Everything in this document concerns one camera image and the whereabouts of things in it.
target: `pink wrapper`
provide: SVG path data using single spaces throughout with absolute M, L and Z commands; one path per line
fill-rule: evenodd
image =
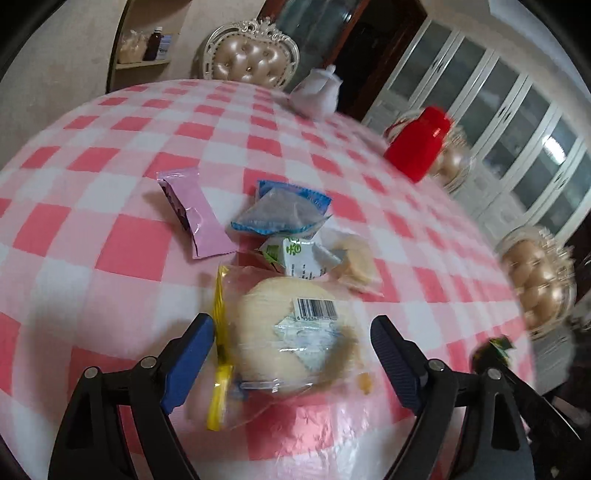
M 238 250 L 205 198 L 199 185 L 197 168 L 158 172 L 157 179 L 182 226 L 193 238 L 193 258 L 212 257 Z

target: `barcode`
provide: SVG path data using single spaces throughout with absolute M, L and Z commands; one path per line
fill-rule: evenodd
M 303 319 L 337 319 L 335 303 L 332 300 L 296 299 L 296 316 Z

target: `brown bottle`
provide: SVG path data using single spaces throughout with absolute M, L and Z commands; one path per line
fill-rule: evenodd
M 158 47 L 160 46 L 160 40 L 162 39 L 162 27 L 156 27 L 154 33 L 150 35 L 148 39 L 148 45 L 146 46 L 146 53 L 144 53 L 144 61 L 156 60 L 158 54 Z

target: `plastic bag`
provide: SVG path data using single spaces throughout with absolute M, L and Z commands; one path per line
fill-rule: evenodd
M 326 226 L 316 234 L 319 242 L 342 262 L 331 270 L 340 283 L 366 293 L 382 294 L 384 281 L 369 242 L 362 236 Z
M 279 273 L 313 280 L 342 263 L 340 257 L 316 241 L 317 235 L 309 240 L 272 236 L 257 250 Z
M 183 228 L 191 235 L 194 259 L 238 250 L 205 198 L 197 168 L 162 171 L 156 176 Z
M 130 30 L 121 40 L 117 54 L 117 63 L 137 63 L 142 61 L 148 45 L 148 35 Z
M 369 242 L 328 221 L 311 239 L 272 236 L 259 248 L 279 273 L 312 280 L 330 273 L 361 292 L 382 295 L 383 280 Z
M 233 428 L 292 395 L 344 384 L 371 391 L 364 335 L 345 289 L 255 267 L 219 268 L 218 368 L 207 427 Z M 250 402 L 250 417 L 241 404 Z
M 312 235 L 325 217 L 309 199 L 285 188 L 271 188 L 232 222 L 240 232 L 258 235 Z
M 318 211 L 322 215 L 326 214 L 326 211 L 329 209 L 330 202 L 332 202 L 332 199 L 324 193 L 317 192 L 316 190 L 307 189 L 305 187 L 300 187 L 299 185 L 294 185 L 292 183 L 274 180 L 258 181 L 258 186 L 256 189 L 257 200 L 264 197 L 272 189 L 288 190 L 289 192 L 295 193 L 300 197 L 311 201 L 315 205 L 315 207 L 318 208 Z

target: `white teapot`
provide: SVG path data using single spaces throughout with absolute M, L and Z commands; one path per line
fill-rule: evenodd
M 290 93 L 289 104 L 299 114 L 323 120 L 336 111 L 339 88 L 343 81 L 335 75 L 335 66 L 312 69 Z

